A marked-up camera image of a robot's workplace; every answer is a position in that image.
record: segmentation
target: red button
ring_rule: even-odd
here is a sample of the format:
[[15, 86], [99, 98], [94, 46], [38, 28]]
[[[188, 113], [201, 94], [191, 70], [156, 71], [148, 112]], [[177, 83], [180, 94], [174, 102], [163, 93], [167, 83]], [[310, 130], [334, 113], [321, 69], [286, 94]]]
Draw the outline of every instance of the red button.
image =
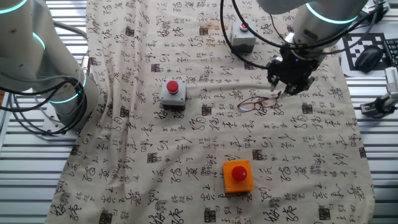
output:
[[247, 32], [248, 28], [244, 24], [241, 24], [241, 31]]
[[232, 178], [238, 182], [242, 182], [248, 176], [248, 172], [243, 166], [236, 166], [232, 169]]
[[176, 82], [176, 81], [169, 81], [169, 82], [167, 83], [167, 90], [168, 90], [170, 93], [176, 93], [176, 92], [178, 92], [178, 82]]

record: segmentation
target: cable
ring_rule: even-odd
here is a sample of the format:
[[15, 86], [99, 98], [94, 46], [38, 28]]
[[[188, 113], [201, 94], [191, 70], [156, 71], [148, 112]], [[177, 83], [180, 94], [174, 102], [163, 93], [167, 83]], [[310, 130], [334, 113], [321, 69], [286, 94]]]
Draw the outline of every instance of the cable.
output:
[[225, 42], [227, 43], [228, 47], [231, 49], [232, 53], [234, 53], [239, 59], [241, 59], [243, 62], [248, 63], [249, 65], [252, 65], [254, 67], [261, 68], [261, 69], [268, 69], [267, 66], [258, 65], [256, 63], [253, 63], [253, 62], [250, 62], [250, 61], [246, 60], [245, 58], [240, 56], [239, 53], [237, 53], [237, 51], [235, 51], [235, 49], [232, 47], [231, 42], [228, 40], [228, 36], [226, 34], [226, 31], [225, 31], [224, 14], [223, 14], [224, 13], [224, 9], [223, 8], [224, 8], [224, 0], [221, 0], [221, 2], [220, 2], [221, 30], [223, 31]]
[[60, 84], [54, 86], [54, 87], [55, 87], [55, 90], [50, 94], [49, 97], [47, 97], [47, 98], [46, 98], [43, 102], [41, 102], [40, 104], [38, 104], [38, 105], [36, 105], [36, 106], [33, 106], [33, 107], [31, 107], [31, 108], [25, 108], [25, 109], [13, 111], [13, 110], [11, 110], [10, 108], [5, 108], [5, 107], [3, 107], [3, 106], [0, 106], [0, 109], [5, 110], [5, 111], [8, 111], [8, 112], [27, 112], [27, 111], [30, 111], [30, 110], [37, 109], [37, 108], [43, 106], [44, 104], [46, 104], [46, 102], [50, 101], [50, 100], [51, 100], [51, 97], [53, 97], [53, 96], [57, 93], [57, 91], [59, 91], [59, 89], [62, 88], [62, 86], [63, 86], [64, 84], [70, 83], [70, 82], [71, 82], [71, 80], [65, 80], [64, 82], [61, 82]]
[[49, 89], [38, 91], [38, 92], [35, 92], [35, 93], [18, 92], [18, 91], [14, 91], [14, 90], [9, 90], [9, 89], [1, 87], [1, 86], [0, 86], [0, 90], [1, 91], [6, 91], [6, 92], [9, 92], [9, 93], [12, 93], [12, 94], [22, 95], [22, 96], [37, 96], [37, 95], [40, 95], [40, 94], [48, 93], [48, 92], [50, 92], [52, 90], [57, 89], [58, 87], [61, 88], [64, 84], [69, 83], [69, 82], [70, 82], [69, 79], [67, 79], [67, 80], [65, 80], [65, 81], [59, 83], [58, 85], [55, 85], [55, 86], [53, 86], [53, 87], [51, 87]]
[[87, 33], [82, 31], [81, 29], [77, 29], [76, 27], [70, 26], [70, 25], [66, 25], [63, 24], [62, 22], [58, 22], [58, 21], [52, 21], [54, 23], [55, 27], [64, 29], [64, 30], [68, 30], [70, 32], [74, 32], [76, 34], [80, 34], [82, 37], [84, 37], [84, 39], [87, 39]]
[[279, 44], [275, 44], [263, 37], [261, 37], [258, 33], [256, 33], [254, 30], [252, 30], [249, 27], [249, 24], [247, 24], [247, 22], [244, 20], [243, 16], [241, 15], [238, 6], [236, 5], [235, 0], [232, 0], [232, 4], [234, 6], [234, 9], [238, 15], [238, 17], [240, 18], [240, 20], [242, 21], [242, 23], [248, 28], [248, 31], [250, 31], [250, 33], [252, 33], [253, 35], [255, 35], [257, 38], [259, 38], [260, 40], [264, 41], [265, 43], [274, 46], [274, 47], [278, 47], [278, 48], [285, 48], [285, 49], [289, 49], [289, 50], [306, 50], [306, 49], [314, 49], [317, 47], [322, 47], [323, 45], [332, 43], [335, 40], [340, 39], [343, 35], [348, 34], [349, 32], [351, 32], [355, 27], [359, 26], [363, 21], [365, 21], [365, 19], [369, 18], [370, 16], [373, 16], [377, 10], [379, 9], [378, 7], [373, 10], [373, 12], [369, 13], [367, 16], [363, 17], [360, 21], [358, 21], [353, 27], [349, 28], [348, 30], [343, 31], [342, 33], [338, 34], [336, 37], [332, 37], [329, 40], [325, 40], [324, 42], [321, 42], [319, 44], [315, 44], [315, 45], [310, 45], [310, 46], [303, 46], [303, 47], [289, 47], [289, 46], [283, 46], [283, 45], [279, 45]]
[[75, 77], [73, 77], [73, 76], [68, 76], [68, 75], [57, 75], [57, 76], [54, 76], [54, 77], [45, 77], [45, 78], [41, 78], [41, 79], [38, 79], [38, 80], [25, 80], [25, 79], [22, 79], [22, 78], [18, 78], [18, 77], [13, 77], [13, 76], [11, 76], [11, 75], [9, 75], [9, 74], [7, 74], [7, 73], [2, 73], [1, 74], [2, 76], [5, 76], [5, 77], [7, 77], [7, 78], [9, 78], [9, 79], [12, 79], [12, 80], [15, 80], [15, 81], [19, 81], [19, 82], [27, 82], [27, 83], [40, 83], [40, 82], [46, 82], [46, 81], [49, 81], [49, 80], [53, 80], [53, 79], [56, 79], [56, 78], [65, 78], [65, 79], [75, 79]]
[[[37, 99], [37, 96], [33, 96], [33, 97], [35, 98], [36, 104], [39, 104], [39, 101], [38, 101], [38, 99]], [[48, 114], [44, 111], [43, 107], [40, 107], [39, 109], [40, 109], [40, 111], [44, 114], [44, 116], [45, 116], [46, 118], [48, 118], [49, 120], [51, 120], [51, 121], [53, 121], [53, 122], [56, 122], [56, 123], [62, 123], [61, 121], [58, 121], [58, 120], [52, 118], [50, 115], [48, 115]]]
[[366, 25], [363, 25], [363, 26], [359, 26], [359, 27], [355, 28], [354, 30], [360, 29], [360, 28], [363, 28], [363, 27], [367, 27], [367, 26], [370, 26], [370, 24], [366, 24]]
[[[79, 84], [79, 90], [76, 90], [76, 92], [80, 92], [80, 91], [84, 91], [84, 89], [83, 89], [83, 87]], [[37, 126], [35, 126], [35, 125], [32, 124], [31, 122], [29, 122], [29, 121], [26, 119], [26, 117], [23, 115], [23, 113], [20, 113], [21, 116], [23, 117], [23, 119], [24, 119], [26, 122], [28, 122], [33, 128], [35, 128], [36, 130], [38, 130], [38, 131], [31, 130], [31, 129], [28, 128], [26, 125], [24, 125], [23, 122], [17, 117], [15, 111], [13, 111], [12, 113], [13, 113], [15, 119], [18, 121], [18, 123], [19, 123], [22, 127], [24, 127], [26, 130], [28, 130], [28, 131], [30, 131], [30, 132], [32, 132], [32, 133], [34, 133], [34, 134], [43, 134], [43, 135], [51, 135], [51, 136], [54, 135], [54, 134], [63, 134], [63, 133], [66, 133], [67, 131], [73, 129], [73, 128], [81, 121], [81, 119], [84, 117], [84, 115], [85, 115], [85, 113], [86, 113], [87, 97], [86, 97], [85, 95], [84, 95], [84, 97], [83, 97], [83, 96], [79, 96], [78, 99], [79, 99], [80, 101], [83, 101], [83, 102], [84, 102], [83, 104], [84, 104], [85, 106], [81, 107], [82, 110], [80, 110], [79, 113], [76, 115], [76, 116], [77, 116], [77, 119], [76, 119], [75, 121], [74, 121], [74, 120], [70, 121], [65, 127], [59, 129], [59, 130], [56, 131], [56, 132], [48, 132], [48, 131], [45, 131], [45, 130], [43, 130], [43, 129], [38, 128]], [[15, 96], [14, 96], [14, 100], [15, 100], [15, 102], [16, 102], [17, 108], [19, 109], [19, 104], [18, 104], [17, 98], [16, 98]]]

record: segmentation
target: glasses frame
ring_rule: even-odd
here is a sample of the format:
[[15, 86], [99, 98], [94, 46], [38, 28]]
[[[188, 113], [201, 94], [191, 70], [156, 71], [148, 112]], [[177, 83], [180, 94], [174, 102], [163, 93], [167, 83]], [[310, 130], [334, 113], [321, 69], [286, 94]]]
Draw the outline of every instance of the glasses frame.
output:
[[[277, 96], [277, 97], [265, 97], [265, 96], [254, 96], [254, 97], [250, 97], [250, 98], [248, 98], [248, 99], [242, 101], [240, 104], [237, 105], [238, 110], [240, 110], [240, 112], [242, 112], [242, 113], [254, 111], [254, 110], [256, 109], [256, 105], [257, 105], [257, 104], [259, 104], [260, 107], [262, 107], [262, 108], [270, 108], [270, 107], [275, 106], [275, 105], [277, 104], [277, 100], [279, 99], [281, 93], [282, 93], [282, 91], [278, 92], [278, 96]], [[253, 100], [253, 99], [256, 99], [256, 98], [259, 98], [259, 100], [256, 101], [256, 102], [253, 102], [252, 100]], [[251, 110], [242, 110], [242, 109], [241, 109], [241, 105], [247, 103], [247, 101], [249, 101], [249, 100], [251, 100], [251, 101], [248, 102], [248, 103], [254, 104], [253, 109], [251, 109]], [[267, 100], [275, 100], [275, 103], [274, 103], [273, 105], [270, 105], [270, 106], [263, 106], [263, 105], [262, 105], [262, 102], [267, 101]]]

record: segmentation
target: eyeglasses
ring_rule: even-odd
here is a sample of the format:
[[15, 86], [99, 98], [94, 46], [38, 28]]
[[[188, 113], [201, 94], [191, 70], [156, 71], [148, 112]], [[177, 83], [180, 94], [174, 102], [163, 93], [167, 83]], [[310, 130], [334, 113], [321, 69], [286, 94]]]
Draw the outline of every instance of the eyeglasses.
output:
[[249, 112], [256, 109], [256, 105], [260, 105], [263, 108], [270, 108], [271, 106], [276, 105], [276, 101], [279, 99], [280, 94], [282, 91], [278, 92], [277, 97], [268, 98], [268, 97], [261, 97], [255, 96], [249, 99], [244, 100], [242, 103], [238, 105], [238, 108], [241, 112]]

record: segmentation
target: metal rack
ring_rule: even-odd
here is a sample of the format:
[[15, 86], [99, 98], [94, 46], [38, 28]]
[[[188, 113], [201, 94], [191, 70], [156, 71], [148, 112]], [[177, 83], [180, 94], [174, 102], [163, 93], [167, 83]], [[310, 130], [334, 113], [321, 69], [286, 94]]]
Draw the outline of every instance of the metal rack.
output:
[[[47, 4], [55, 20], [86, 29], [86, 1], [54, 0]], [[386, 19], [398, 22], [398, 9]], [[57, 32], [80, 62], [87, 41], [69, 31]], [[375, 120], [363, 116], [359, 109], [361, 103], [386, 93], [386, 79], [347, 78], [347, 83], [374, 182], [376, 209], [371, 223], [398, 223], [398, 113]], [[31, 97], [18, 99], [26, 107], [35, 105]], [[42, 126], [44, 115], [40, 110], [26, 116]], [[28, 133], [9, 113], [5, 121], [6, 128], [0, 133], [0, 223], [44, 223], [74, 142], [41, 139]]]

